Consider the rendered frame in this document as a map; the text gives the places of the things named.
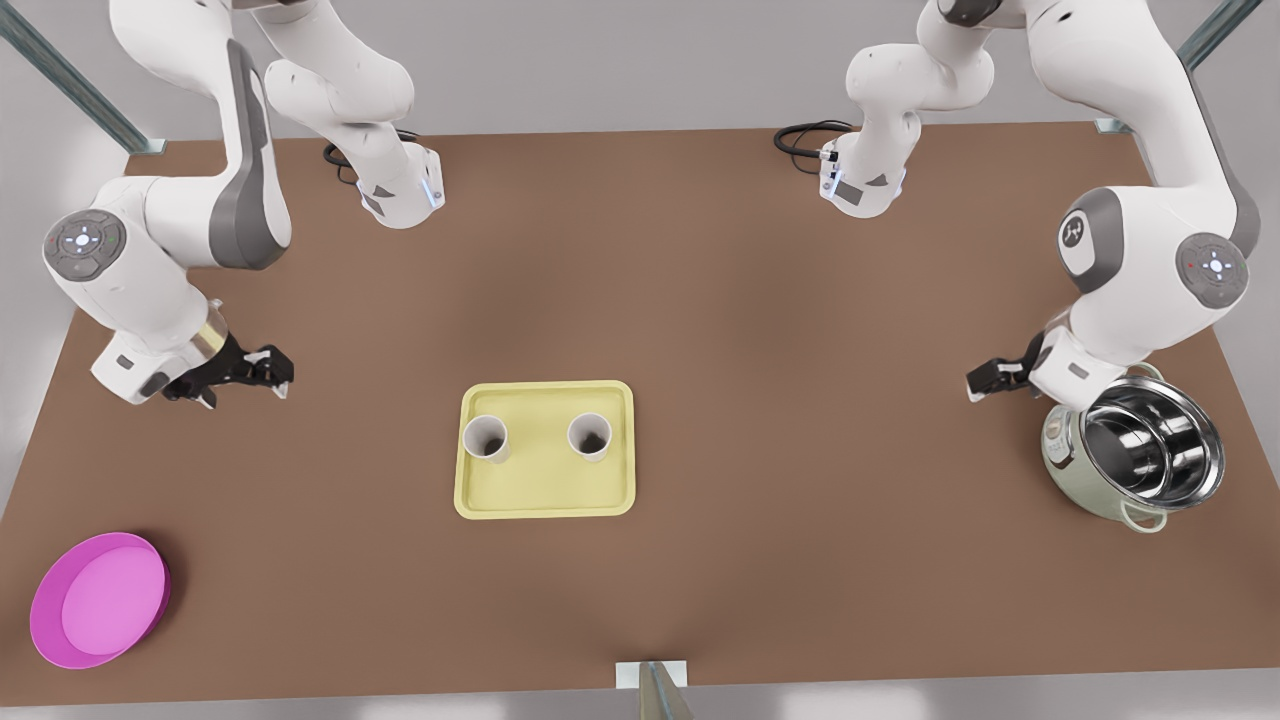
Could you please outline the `white IKEA cup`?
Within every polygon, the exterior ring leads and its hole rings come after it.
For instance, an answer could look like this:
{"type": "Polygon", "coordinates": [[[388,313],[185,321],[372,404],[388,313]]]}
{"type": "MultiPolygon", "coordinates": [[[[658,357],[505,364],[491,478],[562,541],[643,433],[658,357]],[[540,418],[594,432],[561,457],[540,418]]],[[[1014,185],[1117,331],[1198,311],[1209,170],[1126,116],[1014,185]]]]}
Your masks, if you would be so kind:
{"type": "Polygon", "coordinates": [[[470,419],[461,436],[463,451],[477,460],[502,464],[509,457],[509,432],[504,421],[494,415],[470,419]]]}
{"type": "Polygon", "coordinates": [[[611,447],[613,428],[599,413],[579,414],[568,425],[570,447],[589,462],[599,462],[611,447]]]}

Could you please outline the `yellow rectangular tray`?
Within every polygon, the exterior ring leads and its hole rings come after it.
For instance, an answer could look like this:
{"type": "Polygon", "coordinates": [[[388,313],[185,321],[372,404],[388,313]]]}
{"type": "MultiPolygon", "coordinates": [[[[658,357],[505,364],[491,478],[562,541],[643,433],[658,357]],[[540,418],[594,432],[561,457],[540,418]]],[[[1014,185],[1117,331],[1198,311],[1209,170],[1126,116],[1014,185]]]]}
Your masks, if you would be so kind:
{"type": "Polygon", "coordinates": [[[471,520],[608,518],[632,506],[637,493],[634,393],[621,380],[484,383],[461,404],[454,509],[471,520]],[[599,413],[613,428],[599,462],[580,457],[567,441],[570,423],[599,413]],[[461,443],[467,421],[500,418],[509,457],[492,464],[470,457],[461,443]]]}

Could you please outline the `pale green steel pot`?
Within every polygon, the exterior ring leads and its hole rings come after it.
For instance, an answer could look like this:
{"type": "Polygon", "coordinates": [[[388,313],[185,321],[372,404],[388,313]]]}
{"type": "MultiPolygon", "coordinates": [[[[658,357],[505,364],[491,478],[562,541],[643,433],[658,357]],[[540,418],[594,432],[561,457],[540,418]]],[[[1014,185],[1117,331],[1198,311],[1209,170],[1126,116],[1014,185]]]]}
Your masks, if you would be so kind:
{"type": "Polygon", "coordinates": [[[1222,439],[1204,410],[1148,363],[1084,411],[1057,405],[1039,433],[1044,468],[1080,509],[1153,534],[1222,483],[1222,439]]]}

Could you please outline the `magenta round bowl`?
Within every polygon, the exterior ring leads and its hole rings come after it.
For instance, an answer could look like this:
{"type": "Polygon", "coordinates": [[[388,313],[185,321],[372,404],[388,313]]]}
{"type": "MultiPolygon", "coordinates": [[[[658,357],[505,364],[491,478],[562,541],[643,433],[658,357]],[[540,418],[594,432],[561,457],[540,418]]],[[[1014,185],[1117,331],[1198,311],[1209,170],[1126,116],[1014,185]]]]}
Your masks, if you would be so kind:
{"type": "Polygon", "coordinates": [[[104,665],[148,635],[163,618],[172,574],[143,537],[113,532],[68,550],[44,575],[29,609],[29,637],[51,665],[104,665]]]}

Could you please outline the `silver frame post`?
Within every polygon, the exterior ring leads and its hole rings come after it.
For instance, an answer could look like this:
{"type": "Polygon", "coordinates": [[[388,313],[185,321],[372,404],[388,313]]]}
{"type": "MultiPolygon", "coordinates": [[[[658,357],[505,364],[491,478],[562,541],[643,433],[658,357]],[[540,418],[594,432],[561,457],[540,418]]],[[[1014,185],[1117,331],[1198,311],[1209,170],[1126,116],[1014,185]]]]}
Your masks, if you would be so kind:
{"type": "Polygon", "coordinates": [[[9,0],[0,0],[0,38],[4,38],[129,155],[164,152],[165,140],[150,138],[141,132],[9,0]]]}
{"type": "Polygon", "coordinates": [[[1181,64],[1196,72],[1267,0],[1146,0],[1153,17],[1166,15],[1184,29],[1196,20],[1178,44],[1181,64]]]}
{"type": "Polygon", "coordinates": [[[617,662],[614,687],[637,692],[637,720],[695,720],[684,697],[689,687],[685,660],[617,662]]]}

